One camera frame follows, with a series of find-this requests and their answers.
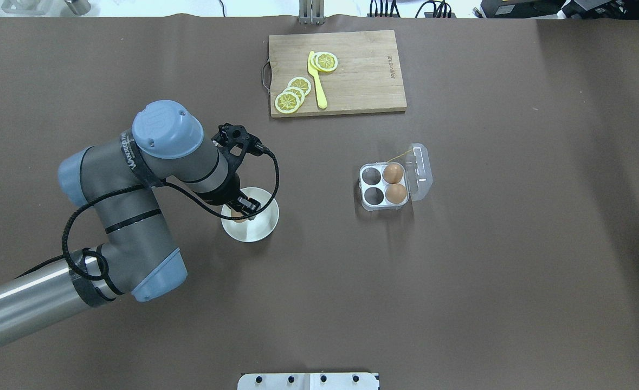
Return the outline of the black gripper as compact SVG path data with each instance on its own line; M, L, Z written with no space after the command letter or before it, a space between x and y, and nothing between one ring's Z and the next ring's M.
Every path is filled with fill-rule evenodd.
M227 204L229 212L228 217L244 220L248 219L251 213L258 212L261 204L255 198L240 197L240 178L238 174L233 174L226 178L224 183L213 190L206 193L206 203L213 206L222 206L227 203L237 202L238 204Z

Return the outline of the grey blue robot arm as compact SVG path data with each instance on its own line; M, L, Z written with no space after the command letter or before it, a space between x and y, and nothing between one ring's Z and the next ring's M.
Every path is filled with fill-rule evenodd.
M213 213L254 219L265 205L242 192L247 154L274 153L241 125L212 138L173 100L149 103L117 140L67 158L57 180L76 205L61 254L0 286L0 347L129 293L146 302L188 272L153 190L169 187Z

